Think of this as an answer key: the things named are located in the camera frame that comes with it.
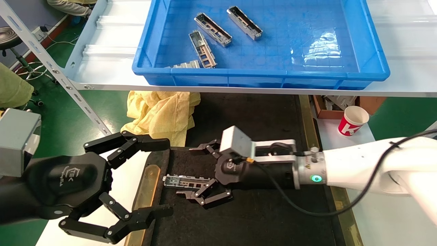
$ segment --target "green floor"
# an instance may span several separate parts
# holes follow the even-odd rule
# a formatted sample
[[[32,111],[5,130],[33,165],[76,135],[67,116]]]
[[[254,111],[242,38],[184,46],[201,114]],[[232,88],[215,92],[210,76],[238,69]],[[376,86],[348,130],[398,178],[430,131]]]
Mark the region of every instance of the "green floor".
[[[68,28],[56,41],[71,41],[80,27]],[[65,66],[73,46],[57,44],[49,49],[55,61]],[[59,85],[48,79],[32,83],[39,90],[36,98],[44,101],[41,108],[31,106],[42,115],[42,138],[35,157],[80,155],[82,144],[101,135],[77,104]],[[126,117],[128,91],[81,91],[82,95],[112,132],[131,119]],[[425,130],[437,120],[437,98],[388,98],[369,122],[375,139],[409,136]],[[34,246],[46,221],[38,220],[0,226],[0,245]]]

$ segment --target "metal shelf frame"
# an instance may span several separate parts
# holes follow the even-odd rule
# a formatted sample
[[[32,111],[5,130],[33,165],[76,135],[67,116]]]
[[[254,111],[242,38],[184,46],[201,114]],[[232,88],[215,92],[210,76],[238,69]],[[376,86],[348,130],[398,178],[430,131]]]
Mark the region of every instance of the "metal shelf frame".
[[[49,53],[47,53],[44,47],[32,35],[26,25],[24,25],[21,19],[15,14],[5,0],[0,0],[0,13],[1,17],[6,21],[6,23],[17,33],[21,40],[23,40],[23,42],[47,67],[47,69],[52,72],[52,75],[56,78],[59,84],[65,89],[65,91],[67,91],[71,98],[79,105],[79,107],[99,128],[99,130],[104,135],[111,134],[110,130],[104,124],[102,119],[100,119],[100,117],[93,111],[91,106],[86,102],[85,98],[83,98],[83,96],[76,89],[76,86],[73,84],[74,82],[65,76],[63,69],[53,60]]]
[[[149,85],[132,72],[132,62],[150,1],[98,0],[65,68],[55,63],[5,0],[0,0],[0,15],[105,135],[110,130],[79,90],[437,97],[437,4],[430,2],[434,0],[367,0],[391,76],[362,91]]]

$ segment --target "green status light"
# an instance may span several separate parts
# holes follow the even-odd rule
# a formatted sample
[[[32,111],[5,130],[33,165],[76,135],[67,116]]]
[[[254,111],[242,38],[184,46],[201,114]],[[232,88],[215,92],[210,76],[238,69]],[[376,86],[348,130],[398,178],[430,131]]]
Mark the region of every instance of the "green status light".
[[[320,177],[319,175],[311,175],[311,180],[314,182],[320,182],[322,181],[322,177]]]

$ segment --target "caster wheel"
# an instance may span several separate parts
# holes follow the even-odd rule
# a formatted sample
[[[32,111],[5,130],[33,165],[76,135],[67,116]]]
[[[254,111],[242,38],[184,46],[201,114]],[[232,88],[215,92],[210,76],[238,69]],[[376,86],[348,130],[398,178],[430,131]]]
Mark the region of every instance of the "caster wheel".
[[[44,102],[43,101],[36,101],[36,102],[34,102],[33,103],[35,106],[38,106],[38,107],[42,107],[42,106],[44,106]]]

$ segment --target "blue plastic tray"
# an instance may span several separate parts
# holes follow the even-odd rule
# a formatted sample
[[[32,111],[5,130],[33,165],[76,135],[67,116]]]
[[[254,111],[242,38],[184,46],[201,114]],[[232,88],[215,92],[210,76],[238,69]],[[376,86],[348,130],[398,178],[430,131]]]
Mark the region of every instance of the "blue plastic tray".
[[[259,40],[228,17],[234,5],[263,30]],[[232,43],[201,30],[217,67],[165,68],[197,59],[188,34],[199,12]],[[152,0],[132,70],[153,85],[349,90],[390,75],[365,0]]]

